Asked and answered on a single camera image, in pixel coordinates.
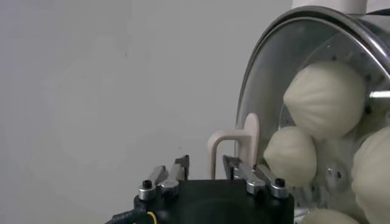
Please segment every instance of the glass lid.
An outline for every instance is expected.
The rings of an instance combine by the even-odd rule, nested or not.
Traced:
[[[255,47],[241,88],[236,126],[243,128],[246,116],[257,114],[261,133],[258,163],[267,164],[263,153],[275,132],[298,125],[297,116],[292,116],[283,96],[300,71],[318,63],[340,63],[353,69],[364,85],[357,124],[341,136],[312,137],[317,158],[315,177],[310,184],[290,189],[296,199],[296,223],[313,208],[334,209],[368,223],[351,187],[352,167],[362,143],[390,126],[390,61],[386,46],[390,38],[384,28],[389,21],[387,16],[352,18],[322,7],[303,7],[278,18]],[[354,89],[351,85],[355,82],[334,93],[346,93]],[[322,103],[320,96],[315,101],[316,93],[312,90],[312,101]]]

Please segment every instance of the steamed bun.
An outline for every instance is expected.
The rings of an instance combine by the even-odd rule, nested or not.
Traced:
[[[359,122],[365,85],[359,74],[340,62],[314,63],[295,76],[284,103],[295,124],[322,139],[340,137]]]
[[[390,223],[390,127],[368,137],[353,158],[352,190],[371,224]]]
[[[334,210],[312,210],[306,215],[302,224],[359,224],[353,218]]]
[[[264,158],[272,172],[291,186],[309,184],[317,171],[313,140],[299,127],[285,127],[275,132]]]

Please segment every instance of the transparent glass lid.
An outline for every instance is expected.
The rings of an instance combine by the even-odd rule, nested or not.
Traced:
[[[249,113],[257,114],[261,126],[258,163],[265,163],[263,153],[271,136],[282,127],[295,125],[283,95],[300,70],[319,61],[340,61],[363,78],[366,100],[359,124],[341,138],[314,140],[316,177],[309,186],[291,188],[291,192],[296,199],[296,223],[311,208],[335,209],[367,223],[355,202],[350,171],[361,143],[390,125],[390,98],[372,94],[390,90],[388,73],[359,40],[317,19],[281,24],[264,40],[247,70],[236,123],[242,128]]]

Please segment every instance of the white u-shaped handle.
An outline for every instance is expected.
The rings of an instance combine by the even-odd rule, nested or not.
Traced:
[[[217,131],[208,139],[210,156],[210,176],[215,179],[215,165],[218,144],[225,140],[238,141],[238,157],[246,164],[253,166],[257,159],[257,145],[260,136],[260,124],[257,115],[248,114],[244,129]]]

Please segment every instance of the metal bracket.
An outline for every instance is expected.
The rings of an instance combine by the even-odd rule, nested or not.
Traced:
[[[223,156],[222,160],[226,178],[230,180],[244,179],[248,193],[255,195],[259,190],[267,186],[273,197],[288,198],[289,193],[285,187],[284,179],[277,178],[265,165],[257,165],[252,170],[239,158]]]
[[[179,181],[185,181],[188,178],[188,169],[190,167],[190,158],[188,155],[176,159],[168,178],[161,182],[163,195],[175,197],[179,193]]]
[[[257,165],[255,173],[267,182],[272,196],[275,198],[288,198],[284,179],[277,178],[265,165]]]
[[[138,196],[141,200],[151,200],[156,197],[156,185],[166,179],[168,172],[165,166],[157,166],[149,175],[147,180],[144,180],[142,185],[138,187]]]

